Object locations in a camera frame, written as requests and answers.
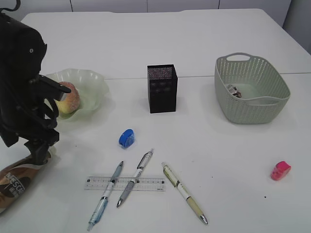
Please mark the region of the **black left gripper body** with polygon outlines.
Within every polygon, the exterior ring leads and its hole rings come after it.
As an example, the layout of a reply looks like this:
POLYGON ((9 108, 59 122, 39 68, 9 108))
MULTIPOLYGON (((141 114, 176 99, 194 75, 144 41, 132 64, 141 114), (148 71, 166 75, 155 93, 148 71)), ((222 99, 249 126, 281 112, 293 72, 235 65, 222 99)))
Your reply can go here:
POLYGON ((49 146, 59 140, 55 131, 59 111, 57 101, 65 99, 71 90, 52 79, 37 75, 15 83, 0 82, 0 135, 10 147, 20 137, 39 140, 49 146))

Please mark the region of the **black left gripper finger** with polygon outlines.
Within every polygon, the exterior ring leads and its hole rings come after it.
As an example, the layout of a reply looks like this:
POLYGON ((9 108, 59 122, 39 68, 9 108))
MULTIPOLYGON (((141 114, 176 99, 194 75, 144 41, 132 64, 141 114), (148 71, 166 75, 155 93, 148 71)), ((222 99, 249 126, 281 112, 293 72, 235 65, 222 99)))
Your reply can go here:
POLYGON ((26 142, 25 147, 30 151, 29 162, 33 165, 44 165, 48 162, 50 154, 46 142, 26 142))

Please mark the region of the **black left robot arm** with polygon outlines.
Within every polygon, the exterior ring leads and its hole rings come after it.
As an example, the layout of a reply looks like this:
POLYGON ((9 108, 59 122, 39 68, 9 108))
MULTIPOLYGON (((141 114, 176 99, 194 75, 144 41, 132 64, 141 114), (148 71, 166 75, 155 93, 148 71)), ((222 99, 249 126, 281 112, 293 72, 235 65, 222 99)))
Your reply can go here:
POLYGON ((42 165, 59 141, 55 102, 71 90, 40 74, 47 44, 37 30, 4 13, 20 5, 0 10, 0 135, 8 147, 26 139, 31 161, 42 165))

